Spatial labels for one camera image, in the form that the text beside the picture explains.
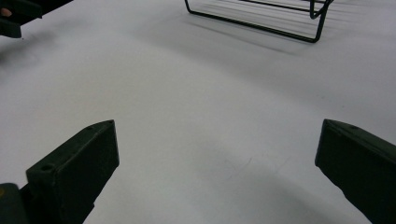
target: black wire frame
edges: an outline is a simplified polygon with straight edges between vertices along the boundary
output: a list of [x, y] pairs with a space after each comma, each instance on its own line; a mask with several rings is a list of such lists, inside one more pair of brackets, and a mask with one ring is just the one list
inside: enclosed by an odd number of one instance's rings
[[197, 16], [202, 16], [202, 17], [207, 17], [207, 18], [214, 19], [214, 20], [219, 20], [219, 21], [227, 21], [227, 22], [231, 22], [231, 23], [234, 23], [234, 24], [250, 27], [250, 28], [253, 28], [253, 29], [269, 32], [269, 33], [272, 33], [272, 34], [283, 35], [283, 36], [286, 36], [286, 37], [290, 37], [290, 38], [301, 40], [301, 41], [308, 42], [308, 43], [317, 43], [320, 40], [320, 36], [321, 36], [322, 30], [323, 30], [323, 25], [324, 25], [324, 22], [326, 20], [327, 10], [329, 9], [329, 5], [332, 3], [333, 0], [325, 0], [324, 2], [320, 2], [320, 3], [323, 3], [323, 7], [321, 9], [317, 10], [317, 11], [315, 11], [315, 3], [318, 2], [317, 0], [307, 0], [307, 1], [310, 2], [309, 9], [299, 8], [299, 7], [287, 7], [287, 6], [277, 5], [277, 4], [258, 2], [258, 1], [254, 1], [254, 0], [237, 0], [237, 1], [249, 2], [249, 3], [254, 3], [254, 4], [260, 4], [260, 5], [270, 6], [270, 7], [281, 7], [281, 8], [294, 10], [294, 11], [309, 12], [309, 17], [312, 20], [314, 20], [317, 17], [319, 17], [318, 29], [317, 29], [317, 32], [315, 34], [315, 37], [297, 35], [297, 34], [294, 34], [294, 33], [286, 32], [286, 31], [282, 31], [282, 30], [277, 30], [277, 29], [274, 29], [274, 28], [271, 28], [271, 27], [262, 26], [262, 25], [259, 25], [259, 24], [251, 23], [251, 22], [238, 21], [238, 20], [235, 20], [235, 19], [226, 18], [226, 17], [222, 17], [222, 16], [218, 16], [218, 15], [213, 15], [213, 14], [209, 14], [209, 13], [194, 11], [194, 10], [191, 10], [189, 1], [188, 0], [184, 0], [184, 2], [186, 3], [186, 8], [190, 12], [190, 14], [197, 15]]

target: black object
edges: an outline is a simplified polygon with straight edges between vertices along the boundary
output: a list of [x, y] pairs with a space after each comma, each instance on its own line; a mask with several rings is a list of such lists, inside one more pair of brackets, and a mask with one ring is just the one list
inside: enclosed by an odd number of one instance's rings
[[[320, 40], [321, 32], [323, 30], [324, 21], [326, 19], [327, 10], [329, 9], [329, 5], [332, 3], [333, 0], [325, 0], [324, 2], [323, 1], [317, 1], [317, 0], [306, 0], [306, 1], [310, 2], [309, 9], [300, 8], [300, 7], [288, 7], [288, 6], [283, 6], [283, 5], [279, 5], [279, 4], [266, 3], [266, 2], [263, 2], [263, 1], [236, 0], [236, 1], [240, 1], [240, 2], [247, 2], [247, 3], [252, 3], [252, 4], [258, 4], [258, 5], [265, 5], [265, 6], [269, 6], [269, 7], [280, 7], [280, 8], [289, 9], [291, 11], [307, 12], [307, 13], [309, 13], [309, 17], [312, 20], [314, 20], [317, 17], [319, 17], [318, 29], [317, 29], [317, 32], [315, 34], [315, 37], [297, 35], [297, 34], [285, 32], [285, 31], [277, 30], [275, 28], [254, 24], [254, 23], [251, 23], [251, 22], [238, 21], [238, 20], [234, 20], [234, 19], [231, 19], [231, 18], [225, 18], [225, 17], [221, 17], [221, 16], [218, 16], [218, 15], [213, 15], [213, 14], [208, 14], [208, 13], [204, 13], [204, 12], [191, 10], [190, 5], [189, 5], [189, 1], [188, 0], [184, 0], [184, 1], [186, 3], [187, 10], [193, 15], [203, 16], [203, 17], [207, 17], [207, 18], [210, 18], [210, 19], [220, 20], [220, 21], [232, 22], [232, 23], [235, 23], [235, 24], [238, 24], [238, 25], [243, 25], [243, 26], [247, 26], [247, 27], [250, 27], [250, 28], [254, 28], [254, 29], [270, 32], [270, 33], [273, 33], [273, 34], [276, 34], [276, 35], [283, 35], [283, 36], [290, 37], [290, 38], [293, 38], [293, 39], [298, 39], [298, 40], [301, 40], [301, 41], [304, 41], [304, 42], [316, 43], [316, 42], [318, 42]], [[315, 10], [315, 3], [323, 4], [322, 8], [320, 10], [316, 11]]]
[[93, 124], [29, 168], [20, 191], [0, 185], [1, 223], [83, 223], [119, 164], [114, 121]]
[[316, 166], [373, 223], [396, 223], [396, 146], [325, 119]]
[[73, 0], [0, 0], [0, 8], [12, 11], [12, 16], [0, 18], [0, 35], [20, 38], [21, 26]]

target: screw hole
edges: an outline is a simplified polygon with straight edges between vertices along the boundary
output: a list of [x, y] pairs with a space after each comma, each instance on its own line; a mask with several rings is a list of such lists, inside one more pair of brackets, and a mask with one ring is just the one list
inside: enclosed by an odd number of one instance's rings
[[42, 171], [49, 171], [49, 170], [52, 170], [52, 168], [53, 168], [52, 164], [47, 164], [47, 165], [41, 167], [41, 170]]

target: white floor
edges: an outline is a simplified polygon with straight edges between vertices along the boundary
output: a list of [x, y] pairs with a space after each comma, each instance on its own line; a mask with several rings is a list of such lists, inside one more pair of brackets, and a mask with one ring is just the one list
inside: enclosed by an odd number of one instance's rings
[[395, 9], [335, 0], [311, 45], [182, 0], [75, 0], [0, 36], [0, 182], [114, 119], [87, 224], [369, 223], [314, 159], [324, 119], [396, 143]]

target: white surface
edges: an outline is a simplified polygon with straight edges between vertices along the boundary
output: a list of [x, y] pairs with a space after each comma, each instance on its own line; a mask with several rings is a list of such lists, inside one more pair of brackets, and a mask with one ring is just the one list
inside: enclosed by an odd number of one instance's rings
[[369, 223], [314, 164], [321, 122], [396, 143], [396, 3], [335, 0], [304, 44], [181, 0], [76, 0], [0, 36], [0, 182], [116, 121], [93, 223]]

